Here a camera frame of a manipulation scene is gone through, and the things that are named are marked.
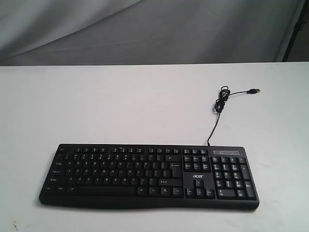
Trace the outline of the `black acer keyboard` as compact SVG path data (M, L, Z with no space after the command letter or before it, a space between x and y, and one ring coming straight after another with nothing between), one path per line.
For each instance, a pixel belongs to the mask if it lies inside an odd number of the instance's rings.
M259 206L245 149L202 145L60 144L39 200L100 209Z

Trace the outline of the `grey backdrop cloth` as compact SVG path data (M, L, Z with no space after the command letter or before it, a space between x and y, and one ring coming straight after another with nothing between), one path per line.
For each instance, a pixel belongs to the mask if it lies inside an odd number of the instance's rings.
M302 0L3 0L2 66L281 61Z

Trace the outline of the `black stand pole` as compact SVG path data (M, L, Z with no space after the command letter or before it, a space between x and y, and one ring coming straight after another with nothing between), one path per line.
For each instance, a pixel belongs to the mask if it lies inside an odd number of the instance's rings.
M303 19L304 19L304 15L306 13L308 5L309 5L309 1L305 0L303 6L301 8L301 11L299 13L298 19L295 22L292 35L290 37L290 40L289 40L289 42L287 44L286 50L285 50L283 58L282 58L282 62L286 62L287 61L287 59L288 59L288 57L289 57L289 55L291 53L291 50L293 48L293 45L295 43L295 40L297 38L298 32L301 31L303 29L303 26L306 24L306 22L303 21Z

